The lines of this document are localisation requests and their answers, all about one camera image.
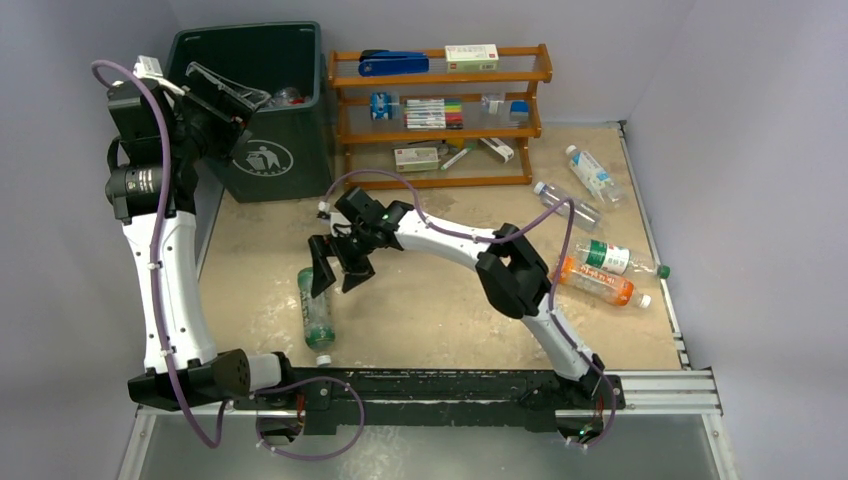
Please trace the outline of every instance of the orange bottle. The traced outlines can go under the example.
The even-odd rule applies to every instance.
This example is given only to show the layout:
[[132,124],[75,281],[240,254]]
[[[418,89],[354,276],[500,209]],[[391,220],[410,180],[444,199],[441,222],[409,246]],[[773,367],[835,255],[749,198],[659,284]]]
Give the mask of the orange bottle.
[[651,297],[639,293],[630,280],[580,263],[573,257],[565,257],[559,283],[600,297],[610,305],[648,308],[651,304]]

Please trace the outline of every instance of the white wall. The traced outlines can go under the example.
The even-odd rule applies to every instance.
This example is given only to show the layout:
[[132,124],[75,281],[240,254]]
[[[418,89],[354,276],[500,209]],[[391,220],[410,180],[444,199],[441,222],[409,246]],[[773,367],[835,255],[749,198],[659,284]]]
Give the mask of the white wall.
[[185,28],[314,20],[325,51],[547,43],[545,120],[627,118],[694,0],[169,0]]
[[848,3],[699,1],[628,125],[744,478],[844,476]]
[[118,472],[144,320],[103,193],[116,130],[89,64],[165,56],[177,30],[164,0],[0,2],[4,479]]

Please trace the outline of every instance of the dark green trash bin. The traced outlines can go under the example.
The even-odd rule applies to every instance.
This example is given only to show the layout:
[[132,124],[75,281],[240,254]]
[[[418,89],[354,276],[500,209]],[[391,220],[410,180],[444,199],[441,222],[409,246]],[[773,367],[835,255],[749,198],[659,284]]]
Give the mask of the dark green trash bin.
[[282,22],[185,30],[176,35],[166,76],[181,84],[190,62],[271,94],[295,87],[311,99],[256,112],[250,140],[229,164],[210,161],[239,202],[323,195],[332,183],[332,132],[325,95],[321,28]]

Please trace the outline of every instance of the clear plastic bottle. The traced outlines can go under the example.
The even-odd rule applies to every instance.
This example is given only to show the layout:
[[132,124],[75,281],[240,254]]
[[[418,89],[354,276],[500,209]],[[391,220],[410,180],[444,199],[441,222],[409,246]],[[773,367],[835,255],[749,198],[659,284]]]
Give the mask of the clear plastic bottle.
[[571,240],[569,252],[577,260],[595,268],[615,273],[651,278],[668,278],[671,268],[657,263],[653,257],[629,248],[618,247],[588,237],[575,237]]
[[[592,232],[603,216],[588,203],[569,195],[562,187],[555,183],[539,182],[533,187],[533,193],[539,196],[542,205],[550,207],[565,197],[574,199],[574,226],[586,232]],[[564,203],[557,209],[557,213],[568,218],[568,204]]]
[[559,283],[595,295],[610,305],[648,308],[651,304],[650,295],[637,291],[630,280],[580,263],[574,257],[565,257]]
[[577,150],[574,145],[565,149],[568,165],[593,197],[613,208],[618,208],[627,198],[624,190],[612,180],[604,167],[589,152]]
[[300,290],[300,311],[303,315],[303,337],[306,345],[318,353],[316,363],[327,367],[332,362],[327,351],[336,341],[336,331],[330,317],[330,298],[321,292],[312,298],[312,267],[297,272],[297,288]]

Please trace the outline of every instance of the blue stapler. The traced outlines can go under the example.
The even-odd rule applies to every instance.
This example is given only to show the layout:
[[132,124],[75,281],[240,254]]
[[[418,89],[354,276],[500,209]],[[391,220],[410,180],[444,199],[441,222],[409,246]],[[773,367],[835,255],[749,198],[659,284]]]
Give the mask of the blue stapler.
[[430,60],[422,52],[364,50],[359,56],[359,74],[363,77],[426,73],[428,70]]

